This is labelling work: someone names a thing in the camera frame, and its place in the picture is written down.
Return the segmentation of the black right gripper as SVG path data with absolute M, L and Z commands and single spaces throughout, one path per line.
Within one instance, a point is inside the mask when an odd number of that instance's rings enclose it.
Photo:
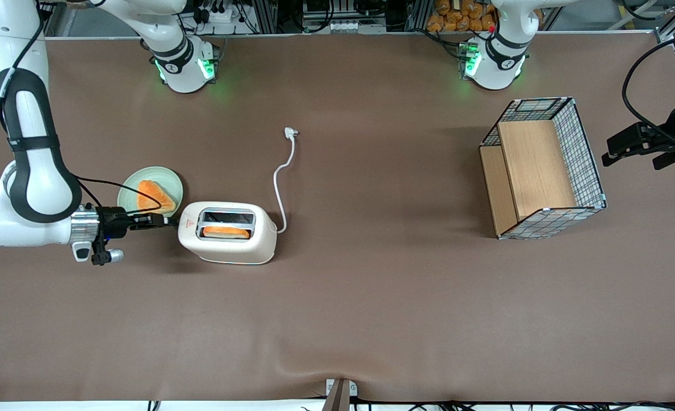
M 129 216 L 122 207 L 97 207 L 98 234 L 96 242 L 105 244 L 111 239 L 125 237 L 130 224 L 134 225 L 134 231 L 146 231 L 160 227 L 178 228 L 179 222 L 176 217 L 167 217 L 161 213 L 147 212 L 135 213 Z

